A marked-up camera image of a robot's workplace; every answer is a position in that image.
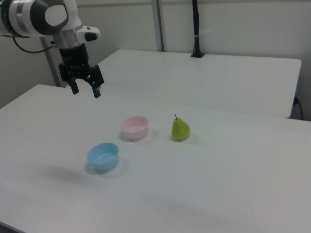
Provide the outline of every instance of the gray floor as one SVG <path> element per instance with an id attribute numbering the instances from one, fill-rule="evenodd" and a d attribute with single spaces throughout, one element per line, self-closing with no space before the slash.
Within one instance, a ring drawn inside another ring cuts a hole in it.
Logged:
<path id="1" fill-rule="evenodd" d="M 17 233 L 17 232 L 0 225 L 0 233 Z"/>

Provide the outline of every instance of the white wall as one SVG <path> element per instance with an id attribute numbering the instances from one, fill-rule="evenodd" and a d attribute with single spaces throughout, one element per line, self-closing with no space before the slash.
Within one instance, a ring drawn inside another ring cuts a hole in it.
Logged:
<path id="1" fill-rule="evenodd" d="M 28 50 L 42 49 L 39 38 L 17 41 Z M 55 85 L 45 54 L 25 53 L 11 38 L 0 36 L 0 108 L 37 84 Z"/>
<path id="2" fill-rule="evenodd" d="M 212 30 L 200 37 L 203 52 L 301 59 L 297 94 L 311 120 L 311 2 L 199 4 L 199 13 L 200 30 Z M 163 2 L 163 19 L 167 51 L 191 53 L 191 4 Z"/>

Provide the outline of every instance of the blue bowl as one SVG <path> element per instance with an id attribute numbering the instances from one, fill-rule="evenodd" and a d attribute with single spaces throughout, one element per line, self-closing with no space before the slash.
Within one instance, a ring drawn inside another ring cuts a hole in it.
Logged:
<path id="1" fill-rule="evenodd" d="M 99 173 L 108 171 L 119 161 L 119 148 L 113 143 L 101 143 L 88 152 L 87 160 L 95 171 Z"/>

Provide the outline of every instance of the black pole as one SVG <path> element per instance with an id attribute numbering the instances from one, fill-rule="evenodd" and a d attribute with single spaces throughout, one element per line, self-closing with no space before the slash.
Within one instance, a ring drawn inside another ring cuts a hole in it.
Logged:
<path id="1" fill-rule="evenodd" d="M 191 55 L 191 57 L 201 58 L 205 54 L 201 53 L 200 51 L 200 37 L 199 37 L 200 18 L 197 0 L 192 0 L 192 8 L 193 8 L 193 27 L 194 27 L 194 52 L 193 55 Z"/>

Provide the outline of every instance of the black cable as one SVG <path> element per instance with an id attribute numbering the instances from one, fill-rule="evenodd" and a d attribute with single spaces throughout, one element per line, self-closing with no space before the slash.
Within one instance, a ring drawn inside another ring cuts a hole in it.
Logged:
<path id="1" fill-rule="evenodd" d="M 45 52 L 45 51 L 47 51 L 47 50 L 49 50 L 49 49 L 51 49 L 51 48 L 54 47 L 54 46 L 50 46 L 50 47 L 48 47 L 48 48 L 46 48 L 46 49 L 44 49 L 44 50 L 40 50 L 40 51 L 28 51 L 28 50 L 23 49 L 23 48 L 17 43 L 15 37 L 13 37 L 13 40 L 14 40 L 14 43 L 16 44 L 16 46 L 17 46 L 19 49 L 23 50 L 24 52 L 32 53 L 32 54 Z"/>
<path id="2" fill-rule="evenodd" d="M 297 103 L 299 104 L 299 108 L 300 108 L 301 120 L 303 120 L 301 103 L 299 100 L 297 100 Z"/>

